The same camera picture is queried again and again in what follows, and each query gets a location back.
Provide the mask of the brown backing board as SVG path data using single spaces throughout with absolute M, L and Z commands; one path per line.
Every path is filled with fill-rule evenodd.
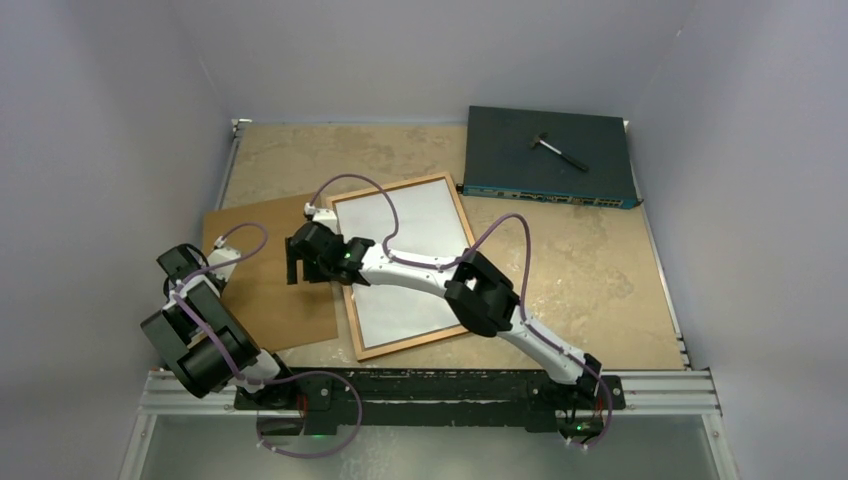
M 287 283 L 285 239 L 304 223 L 309 194 L 210 211 L 203 218 L 203 250 L 243 223 L 265 227 L 260 252 L 236 265 L 222 301 L 257 345 L 267 351 L 338 337 L 333 293 L 328 283 Z

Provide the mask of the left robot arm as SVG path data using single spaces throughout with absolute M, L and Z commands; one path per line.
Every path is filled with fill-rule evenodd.
M 165 273 L 165 304 L 140 328 L 166 369 L 194 397 L 235 386 L 284 409 L 297 399 L 298 382 L 275 354 L 261 349 L 221 296 L 242 254 L 218 243 L 208 255 L 190 244 L 157 259 Z

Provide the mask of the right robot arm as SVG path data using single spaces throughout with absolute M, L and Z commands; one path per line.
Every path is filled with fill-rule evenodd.
M 525 307 L 513 282 L 482 253 L 466 250 L 456 260 L 407 252 L 392 253 L 374 240 L 345 238 L 329 226 L 308 221 L 285 241 L 288 281 L 334 281 L 342 285 L 390 286 L 442 299 L 468 332 L 500 338 L 534 360 L 551 381 L 562 385 L 564 399 L 584 407 L 610 389 L 602 364 L 559 338 Z

